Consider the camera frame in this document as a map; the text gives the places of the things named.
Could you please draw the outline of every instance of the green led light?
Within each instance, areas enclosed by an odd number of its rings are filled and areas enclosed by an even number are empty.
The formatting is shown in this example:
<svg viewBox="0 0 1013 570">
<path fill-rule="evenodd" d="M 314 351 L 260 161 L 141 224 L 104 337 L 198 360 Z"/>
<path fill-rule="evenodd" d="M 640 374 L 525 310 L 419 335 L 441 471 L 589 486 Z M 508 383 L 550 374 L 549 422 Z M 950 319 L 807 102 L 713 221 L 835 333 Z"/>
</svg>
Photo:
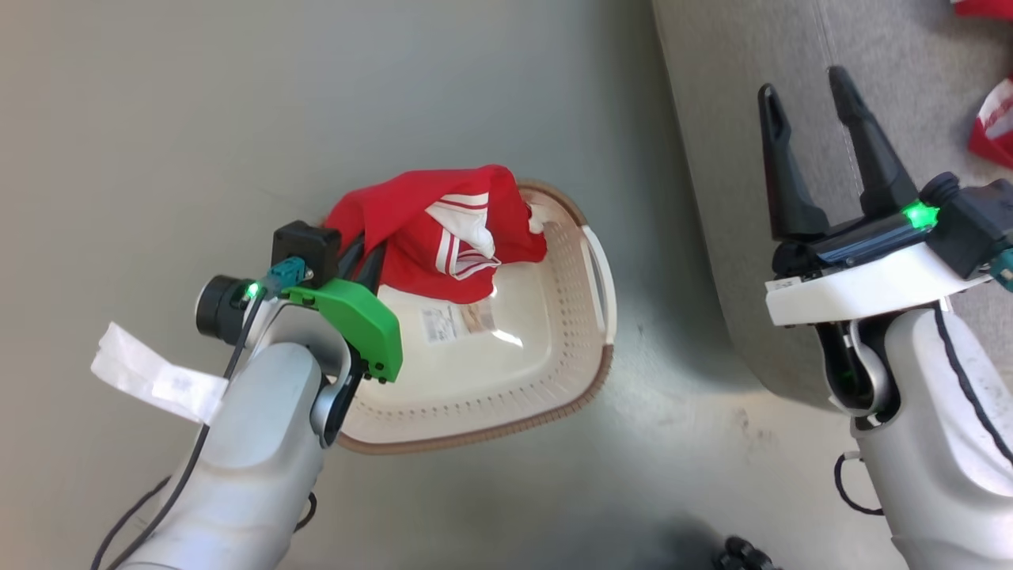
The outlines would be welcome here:
<svg viewBox="0 0 1013 570">
<path fill-rule="evenodd" d="M 915 201 L 904 210 L 901 210 L 908 221 L 915 229 L 925 229 L 936 225 L 936 217 L 939 215 L 939 208 L 927 206 L 921 201 Z"/>
</svg>

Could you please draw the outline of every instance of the white label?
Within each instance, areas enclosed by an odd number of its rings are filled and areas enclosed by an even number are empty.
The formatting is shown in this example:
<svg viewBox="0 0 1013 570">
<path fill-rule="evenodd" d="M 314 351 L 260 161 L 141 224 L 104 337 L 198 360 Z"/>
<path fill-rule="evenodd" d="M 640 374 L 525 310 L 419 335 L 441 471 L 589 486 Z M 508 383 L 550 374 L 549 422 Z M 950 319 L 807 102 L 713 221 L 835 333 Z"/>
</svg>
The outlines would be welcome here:
<svg viewBox="0 0 1013 570">
<path fill-rule="evenodd" d="M 789 276 L 787 278 L 778 278 L 777 280 L 767 281 L 767 293 L 777 292 L 779 290 L 787 290 L 788 288 L 794 288 L 802 281 L 801 276 Z"/>
<path fill-rule="evenodd" d="M 433 344 L 459 341 L 472 335 L 496 330 L 492 304 L 482 300 L 467 306 L 448 305 L 422 309 L 425 342 Z"/>
<path fill-rule="evenodd" d="M 422 310 L 422 328 L 425 330 L 425 342 L 433 344 L 449 343 L 457 339 L 457 327 L 454 325 L 454 312 L 457 308 L 426 308 Z"/>
<path fill-rule="evenodd" d="M 210 424 L 228 388 L 221 377 L 175 367 L 110 323 L 91 372 L 116 390 L 187 420 Z"/>
</svg>

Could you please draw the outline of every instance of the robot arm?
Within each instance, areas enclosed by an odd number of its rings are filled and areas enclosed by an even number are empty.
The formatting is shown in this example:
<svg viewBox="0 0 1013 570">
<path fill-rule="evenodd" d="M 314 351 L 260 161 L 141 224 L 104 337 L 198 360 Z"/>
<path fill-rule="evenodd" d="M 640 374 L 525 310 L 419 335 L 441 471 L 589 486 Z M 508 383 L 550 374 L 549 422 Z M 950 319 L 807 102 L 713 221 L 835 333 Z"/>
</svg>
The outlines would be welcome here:
<svg viewBox="0 0 1013 570">
<path fill-rule="evenodd" d="M 226 379 L 243 348 L 252 355 L 158 515 L 109 569 L 281 562 L 360 383 L 394 382 L 401 367 L 397 319 L 376 299 L 383 246 L 366 252 L 359 238 L 338 256 L 339 241 L 333 230 L 294 222 L 276 232 L 264 277 L 206 284 L 198 330 L 235 347 Z"/>
<path fill-rule="evenodd" d="M 1013 568 L 1013 398 L 946 299 L 993 279 L 1013 291 L 1013 185 L 919 194 L 843 68 L 831 68 L 865 214 L 836 227 L 794 165 L 774 88 L 760 91 L 777 278 L 776 326 L 812 326 L 834 402 L 915 570 Z"/>
</svg>

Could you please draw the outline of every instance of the camera lens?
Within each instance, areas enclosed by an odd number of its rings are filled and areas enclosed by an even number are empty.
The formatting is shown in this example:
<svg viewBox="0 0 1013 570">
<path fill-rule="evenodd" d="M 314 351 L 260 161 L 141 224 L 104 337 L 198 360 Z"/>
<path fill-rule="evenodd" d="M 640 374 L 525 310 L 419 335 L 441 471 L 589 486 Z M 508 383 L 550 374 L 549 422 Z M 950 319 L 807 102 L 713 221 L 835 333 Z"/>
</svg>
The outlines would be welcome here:
<svg viewBox="0 0 1013 570">
<path fill-rule="evenodd" d="M 246 289 L 252 278 L 237 278 L 216 274 L 205 284 L 197 300 L 194 320 L 197 330 L 206 337 L 214 337 L 235 346 L 243 328 L 246 313 Z"/>
</svg>

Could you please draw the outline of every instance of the white mounting plate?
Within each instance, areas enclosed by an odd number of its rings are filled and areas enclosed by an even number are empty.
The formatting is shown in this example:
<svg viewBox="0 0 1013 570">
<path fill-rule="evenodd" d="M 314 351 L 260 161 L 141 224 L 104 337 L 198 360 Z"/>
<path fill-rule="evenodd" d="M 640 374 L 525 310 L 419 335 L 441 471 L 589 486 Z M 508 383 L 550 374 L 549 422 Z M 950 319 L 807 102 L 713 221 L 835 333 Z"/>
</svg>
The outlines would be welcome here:
<svg viewBox="0 0 1013 570">
<path fill-rule="evenodd" d="M 991 279 L 963 279 L 924 242 L 819 278 L 767 281 L 774 325 L 853 321 L 923 306 Z"/>
</svg>

